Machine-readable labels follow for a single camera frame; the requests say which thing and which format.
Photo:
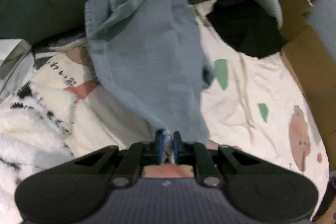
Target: gray and white cloth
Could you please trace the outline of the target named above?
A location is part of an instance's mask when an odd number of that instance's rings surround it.
[[[167,140],[206,143],[200,95],[212,70],[187,0],[89,0],[88,52],[99,81],[114,98]]]

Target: green patch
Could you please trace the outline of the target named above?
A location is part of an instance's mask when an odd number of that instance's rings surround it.
[[[214,73],[222,90],[226,90],[228,86],[228,71],[226,59],[218,59],[215,61]]]
[[[269,113],[267,105],[266,104],[258,104],[258,107],[259,107],[260,115],[262,116],[263,121],[267,122],[268,113]]]

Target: cardboard box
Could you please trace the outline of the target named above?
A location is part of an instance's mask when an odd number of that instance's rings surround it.
[[[289,42],[282,58],[308,101],[327,151],[330,170],[336,170],[336,65],[323,42],[307,24],[307,0],[279,0],[283,10],[281,35]]]

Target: blue-gray fabric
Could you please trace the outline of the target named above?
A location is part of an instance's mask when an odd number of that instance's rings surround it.
[[[85,17],[104,88],[153,129],[205,143],[200,96],[213,76],[188,1],[89,0]]]

